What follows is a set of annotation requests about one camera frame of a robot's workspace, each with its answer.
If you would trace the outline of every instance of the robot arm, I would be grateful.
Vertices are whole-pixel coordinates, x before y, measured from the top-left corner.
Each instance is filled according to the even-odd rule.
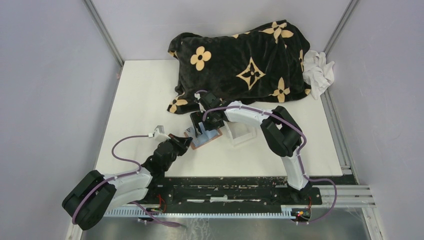
[[[302,173],[297,155],[297,150],[302,143],[301,136],[292,128],[282,124],[279,120],[264,114],[277,115],[300,130],[300,127],[284,107],[278,106],[275,109],[261,109],[249,106],[248,108],[251,109],[249,110],[242,108],[247,106],[240,101],[222,101],[211,92],[204,93],[202,96],[196,93],[195,97],[200,105],[200,111],[203,111],[203,113],[214,108],[233,107],[210,112],[206,121],[203,122],[205,130],[210,131],[220,128],[224,125],[223,121],[242,123],[260,128],[271,151],[281,157],[287,172],[288,185],[298,191],[304,190],[308,184],[308,180],[306,180]],[[191,119],[193,121],[199,118],[192,117]],[[196,128],[196,126],[199,126],[199,123],[194,121],[193,125]]]
[[[192,142],[191,137],[177,137],[173,134],[165,135],[163,126],[156,127],[150,137],[159,141],[153,155],[138,169],[117,174],[100,174],[97,170],[90,171],[78,185],[63,200],[62,207],[70,216],[73,216],[86,196],[92,194],[80,207],[75,217],[75,223],[82,230],[96,225],[103,215],[114,208],[143,199],[149,187],[165,176],[165,172],[176,160],[182,156]]]

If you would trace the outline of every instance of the metal floor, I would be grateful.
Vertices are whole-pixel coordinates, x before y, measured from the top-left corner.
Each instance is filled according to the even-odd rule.
[[[328,209],[313,208],[312,219]],[[296,226],[286,219],[170,218],[187,227],[137,222],[136,218],[104,217],[84,232],[83,240],[370,240],[361,208],[336,208],[322,221]]]

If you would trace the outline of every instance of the black metal base plate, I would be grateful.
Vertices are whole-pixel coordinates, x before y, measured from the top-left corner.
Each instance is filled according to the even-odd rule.
[[[285,177],[165,178],[139,202],[158,204],[160,194],[167,204],[167,213],[205,214],[281,213],[281,205],[307,206],[310,200],[313,205],[322,204],[319,188],[313,187],[300,197],[286,187],[286,180]]]

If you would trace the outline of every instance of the red wire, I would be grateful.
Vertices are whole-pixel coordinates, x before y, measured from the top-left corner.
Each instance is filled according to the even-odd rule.
[[[160,194],[157,195],[159,197],[159,208],[162,206],[161,202],[163,202],[164,207],[163,207],[163,211],[162,213],[165,213],[165,211],[167,210],[167,203],[165,202],[165,200],[161,197]]]

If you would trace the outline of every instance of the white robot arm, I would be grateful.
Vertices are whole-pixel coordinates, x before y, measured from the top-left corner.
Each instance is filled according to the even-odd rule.
[[[308,180],[304,177],[308,175],[302,172],[301,165],[298,161],[298,148],[300,146],[300,135],[288,126],[284,126],[276,119],[272,119],[268,114],[280,115],[292,125],[297,126],[294,119],[282,106],[276,109],[262,109],[247,106],[240,101],[226,102],[215,97],[211,92],[194,95],[200,105],[200,111],[204,114],[207,110],[214,108],[224,108],[221,111],[209,113],[209,117],[203,122],[206,130],[212,130],[221,127],[222,121],[242,123],[255,128],[262,129],[265,139],[271,150],[281,157],[284,168],[287,172],[287,183],[292,188],[300,191],[308,184]]]

